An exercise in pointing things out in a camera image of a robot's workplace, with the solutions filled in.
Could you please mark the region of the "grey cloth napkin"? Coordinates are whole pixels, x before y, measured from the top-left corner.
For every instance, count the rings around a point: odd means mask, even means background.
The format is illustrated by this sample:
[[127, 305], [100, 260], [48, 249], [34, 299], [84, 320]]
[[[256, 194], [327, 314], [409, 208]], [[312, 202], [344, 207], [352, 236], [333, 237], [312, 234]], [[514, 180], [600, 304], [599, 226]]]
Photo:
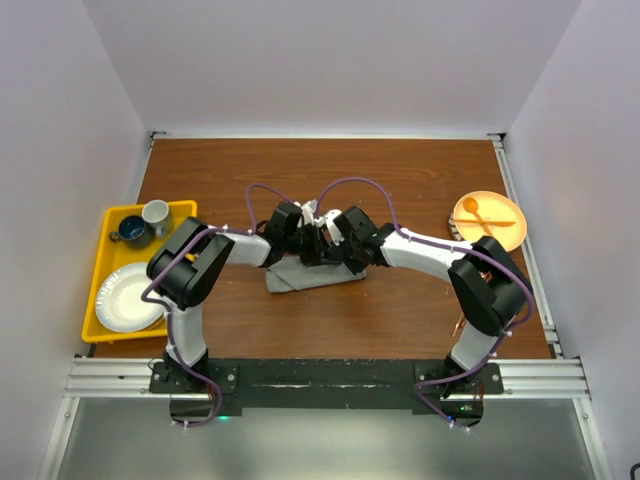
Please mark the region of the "grey cloth napkin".
[[265, 271], [266, 287], [272, 294], [320, 288], [365, 278], [365, 271], [354, 274], [344, 264], [306, 266], [297, 257], [285, 257]]

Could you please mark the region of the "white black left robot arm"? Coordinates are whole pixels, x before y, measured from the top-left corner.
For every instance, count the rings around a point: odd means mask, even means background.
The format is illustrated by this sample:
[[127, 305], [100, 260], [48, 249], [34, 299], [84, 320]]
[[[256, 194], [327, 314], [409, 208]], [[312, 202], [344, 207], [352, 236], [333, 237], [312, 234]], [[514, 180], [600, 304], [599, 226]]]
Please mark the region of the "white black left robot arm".
[[249, 230], [214, 227], [190, 216], [146, 267], [150, 285], [145, 303], [164, 308], [167, 345], [163, 355], [169, 378], [185, 392], [213, 393], [203, 334], [202, 303], [226, 264], [267, 268], [286, 256], [304, 267], [334, 265], [329, 245], [313, 218], [315, 203], [284, 201], [271, 218]]

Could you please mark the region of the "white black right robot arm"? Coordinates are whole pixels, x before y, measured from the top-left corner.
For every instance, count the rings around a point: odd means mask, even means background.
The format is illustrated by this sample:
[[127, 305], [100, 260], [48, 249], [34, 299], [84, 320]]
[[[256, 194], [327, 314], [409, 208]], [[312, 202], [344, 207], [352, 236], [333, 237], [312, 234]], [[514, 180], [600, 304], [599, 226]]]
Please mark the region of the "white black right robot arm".
[[405, 268], [442, 279], [454, 289], [466, 325], [445, 359], [445, 377], [426, 377], [418, 390], [448, 384], [456, 392], [469, 392], [504, 338], [533, 313], [529, 281], [492, 237], [475, 243], [446, 241], [403, 228], [396, 220], [378, 227], [355, 206], [331, 210], [318, 221], [349, 269]]

